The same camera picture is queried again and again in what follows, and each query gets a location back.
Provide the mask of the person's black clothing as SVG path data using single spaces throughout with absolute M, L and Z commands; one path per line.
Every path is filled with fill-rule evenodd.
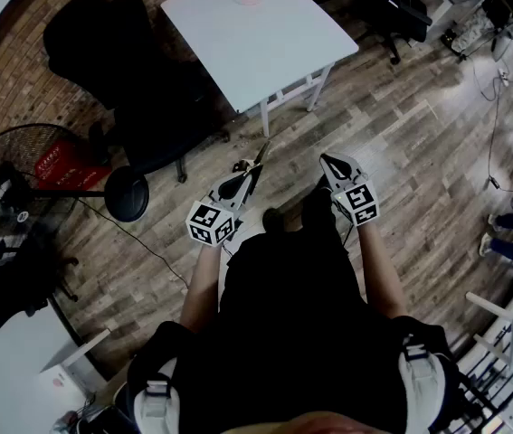
M 128 370 L 139 434 L 436 434 L 459 415 L 444 330 L 367 303 L 331 193 L 297 231 L 250 237 L 199 333 L 161 324 Z

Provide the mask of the person's left forearm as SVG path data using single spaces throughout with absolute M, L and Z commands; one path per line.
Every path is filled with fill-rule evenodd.
M 179 323 L 199 333 L 217 317 L 222 246 L 204 245 L 190 281 Z

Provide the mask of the red crate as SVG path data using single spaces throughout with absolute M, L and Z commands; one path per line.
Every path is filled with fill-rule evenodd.
M 89 191 L 110 172 L 89 144 L 68 139 L 57 139 L 34 166 L 38 187 L 45 190 Z

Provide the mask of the small black swivel chair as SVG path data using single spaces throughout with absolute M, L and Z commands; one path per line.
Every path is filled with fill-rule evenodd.
M 33 316 L 47 307 L 49 299 L 60 290 L 73 302 L 78 297 L 67 289 L 63 270 L 76 267 L 75 257 L 63 258 L 47 245 L 26 240 L 17 248 L 0 243 L 0 254 L 14 256 L 0 265 L 0 329 L 13 316 L 24 312 Z

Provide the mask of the person's right forearm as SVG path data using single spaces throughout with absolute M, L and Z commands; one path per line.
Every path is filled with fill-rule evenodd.
M 374 222 L 357 228 L 369 306 L 388 318 L 407 316 L 401 280 Z

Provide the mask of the person's left shoe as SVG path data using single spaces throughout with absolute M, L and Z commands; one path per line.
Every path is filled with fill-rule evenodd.
M 262 215 L 262 226 L 266 233 L 282 233 L 285 231 L 284 215 L 278 209 L 269 208 Z

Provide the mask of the black mesh office chair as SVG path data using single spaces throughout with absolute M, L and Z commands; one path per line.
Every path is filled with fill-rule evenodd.
M 366 24 L 366 31 L 356 40 L 379 36 L 392 54 L 393 65 L 401 61 L 394 40 L 424 42 L 432 19 L 421 0 L 353 0 L 354 15 Z

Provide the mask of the white cabinet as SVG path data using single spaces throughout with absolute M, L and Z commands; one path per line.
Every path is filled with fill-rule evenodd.
M 107 385 L 93 363 L 90 369 L 85 364 L 90 363 L 90 351 L 109 335 L 110 330 L 105 328 L 59 362 L 43 369 L 36 377 L 36 386 L 57 402 L 69 406 L 70 410 L 80 408 L 90 396 Z

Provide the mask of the black floor fan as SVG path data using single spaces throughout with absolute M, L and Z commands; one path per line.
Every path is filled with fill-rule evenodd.
M 57 139 L 89 144 L 96 159 L 109 164 L 103 148 L 54 124 L 25 124 L 0 132 L 0 243 L 17 248 L 26 240 L 43 245 L 71 216 L 77 203 L 97 199 L 114 222 L 133 222 L 145 212 L 149 190 L 144 176 L 129 166 L 111 168 L 89 191 L 38 187 L 34 166 Z M 0 262 L 13 257 L 0 254 Z

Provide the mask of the white table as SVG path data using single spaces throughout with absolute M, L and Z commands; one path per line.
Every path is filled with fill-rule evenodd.
M 238 113 L 269 113 L 311 90 L 312 110 L 336 62 L 356 42 L 313 0 L 166 0 L 163 11 Z

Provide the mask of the large black padded office chair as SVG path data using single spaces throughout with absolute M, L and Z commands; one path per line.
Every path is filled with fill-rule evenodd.
M 228 140 L 204 70 L 162 53 L 143 0 L 71 0 L 46 25 L 43 44 L 49 69 L 113 114 L 108 131 L 99 122 L 89 129 L 101 163 L 120 146 L 134 173 L 175 165 L 184 183 L 187 153 L 208 137 Z

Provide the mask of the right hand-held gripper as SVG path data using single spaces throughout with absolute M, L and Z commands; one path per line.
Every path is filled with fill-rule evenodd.
M 319 162 L 327 179 L 333 203 L 355 227 L 372 222 L 379 217 L 379 202 L 373 182 L 360 174 L 358 162 L 339 153 L 324 153 Z M 353 177 L 352 182 L 337 187 L 338 177 Z

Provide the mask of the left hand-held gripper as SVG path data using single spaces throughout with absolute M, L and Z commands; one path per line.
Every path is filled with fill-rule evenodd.
M 195 201 L 186 217 L 189 236 L 208 246 L 230 241 L 242 225 L 241 208 L 253 194 L 261 166 L 238 170 L 217 181 L 201 201 Z

